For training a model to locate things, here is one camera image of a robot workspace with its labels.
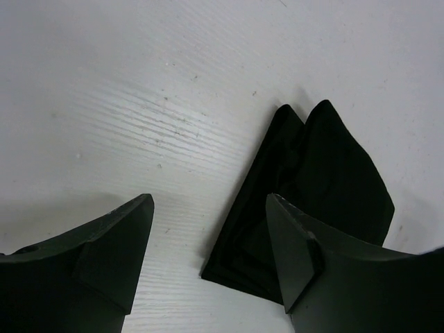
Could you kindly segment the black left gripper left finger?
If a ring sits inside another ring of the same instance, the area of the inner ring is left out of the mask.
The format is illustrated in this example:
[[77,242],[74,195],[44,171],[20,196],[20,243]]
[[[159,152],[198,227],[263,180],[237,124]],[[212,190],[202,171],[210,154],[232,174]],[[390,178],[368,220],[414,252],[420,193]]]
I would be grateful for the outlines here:
[[121,332],[154,214],[150,194],[1,255],[2,332]]

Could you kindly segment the black tank top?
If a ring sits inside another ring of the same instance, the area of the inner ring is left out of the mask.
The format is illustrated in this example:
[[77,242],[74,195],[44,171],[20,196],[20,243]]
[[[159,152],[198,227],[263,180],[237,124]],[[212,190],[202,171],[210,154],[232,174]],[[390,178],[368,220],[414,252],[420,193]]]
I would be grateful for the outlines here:
[[369,154],[329,101],[321,101],[306,120],[283,105],[202,270],[204,280],[282,302],[266,222],[269,194],[376,246],[384,243],[395,211]]

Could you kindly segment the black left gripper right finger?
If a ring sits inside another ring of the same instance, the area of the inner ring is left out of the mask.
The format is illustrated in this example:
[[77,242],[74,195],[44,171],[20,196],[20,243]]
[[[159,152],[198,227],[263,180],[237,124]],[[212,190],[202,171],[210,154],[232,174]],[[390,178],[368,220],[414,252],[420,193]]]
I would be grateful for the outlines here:
[[266,199],[285,312],[297,332],[442,332],[443,250],[372,245]]

